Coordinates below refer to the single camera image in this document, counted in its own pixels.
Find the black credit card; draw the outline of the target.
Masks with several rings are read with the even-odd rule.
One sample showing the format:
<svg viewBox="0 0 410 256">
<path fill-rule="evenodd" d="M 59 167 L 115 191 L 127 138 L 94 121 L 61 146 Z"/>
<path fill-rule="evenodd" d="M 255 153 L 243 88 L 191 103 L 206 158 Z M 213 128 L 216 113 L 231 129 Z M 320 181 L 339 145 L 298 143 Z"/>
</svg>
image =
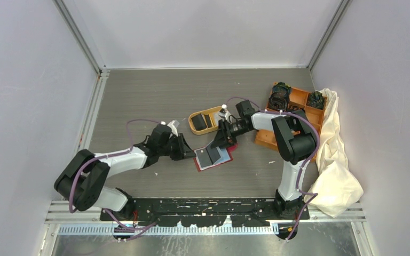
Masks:
<svg viewBox="0 0 410 256">
<path fill-rule="evenodd" d="M 200 169 L 205 169 L 212 165 L 211 158 L 206 149 L 198 149 L 195 151 L 196 161 Z"/>
</svg>

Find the red card holder wallet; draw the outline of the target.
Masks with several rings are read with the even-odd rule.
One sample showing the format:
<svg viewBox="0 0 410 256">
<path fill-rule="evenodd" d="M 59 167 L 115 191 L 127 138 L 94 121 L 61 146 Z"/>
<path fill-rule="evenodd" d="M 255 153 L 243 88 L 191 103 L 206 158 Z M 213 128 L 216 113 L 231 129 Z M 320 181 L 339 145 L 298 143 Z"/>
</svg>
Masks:
<svg viewBox="0 0 410 256">
<path fill-rule="evenodd" d="M 231 153 L 235 151 L 238 145 L 228 148 L 211 148 L 209 143 L 206 147 L 201 147 L 193 150 L 196 154 L 194 162 L 198 172 L 208 170 L 233 160 Z"/>
</svg>

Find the orange oval card tray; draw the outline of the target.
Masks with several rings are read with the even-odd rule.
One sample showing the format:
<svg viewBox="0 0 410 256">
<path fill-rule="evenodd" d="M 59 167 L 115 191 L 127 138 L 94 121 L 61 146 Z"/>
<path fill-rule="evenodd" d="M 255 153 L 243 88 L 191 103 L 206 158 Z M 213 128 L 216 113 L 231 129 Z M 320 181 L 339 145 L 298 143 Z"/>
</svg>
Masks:
<svg viewBox="0 0 410 256">
<path fill-rule="evenodd" d="M 192 133 L 195 135 L 203 135 L 217 131 L 218 123 L 221 120 L 218 116 L 221 107 L 222 105 L 190 114 L 188 123 Z"/>
</svg>

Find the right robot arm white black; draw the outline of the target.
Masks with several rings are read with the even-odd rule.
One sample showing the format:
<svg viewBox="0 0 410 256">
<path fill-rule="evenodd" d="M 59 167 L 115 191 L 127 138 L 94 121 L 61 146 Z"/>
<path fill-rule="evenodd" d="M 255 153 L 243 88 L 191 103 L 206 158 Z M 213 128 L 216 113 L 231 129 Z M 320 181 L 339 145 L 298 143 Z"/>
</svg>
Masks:
<svg viewBox="0 0 410 256">
<path fill-rule="evenodd" d="M 256 110 L 250 100 L 236 104 L 239 118 L 230 122 L 225 117 L 218 122 L 218 130 L 211 148 L 229 148 L 237 137 L 253 130 L 274 133 L 278 152 L 283 159 L 281 182 L 275 192 L 274 213 L 282 218 L 300 218 L 307 203 L 302 182 L 305 169 L 319 148 L 319 135 L 308 121 L 304 109 L 293 112 Z"/>
</svg>

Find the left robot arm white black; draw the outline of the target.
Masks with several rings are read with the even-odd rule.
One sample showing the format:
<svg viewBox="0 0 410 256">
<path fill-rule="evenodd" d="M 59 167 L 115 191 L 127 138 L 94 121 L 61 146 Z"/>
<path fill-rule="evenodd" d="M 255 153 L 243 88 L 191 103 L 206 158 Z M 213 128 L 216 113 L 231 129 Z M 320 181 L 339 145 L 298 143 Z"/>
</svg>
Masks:
<svg viewBox="0 0 410 256">
<path fill-rule="evenodd" d="M 107 188 L 106 180 L 125 171 L 147 168 L 164 156 L 173 161 L 196 156 L 172 123 L 158 124 L 143 142 L 128 149 L 105 154 L 94 154 L 87 149 L 78 151 L 53 187 L 69 201 L 71 213 L 100 207 L 121 220 L 128 220 L 136 210 L 133 198 L 122 189 Z"/>
</svg>

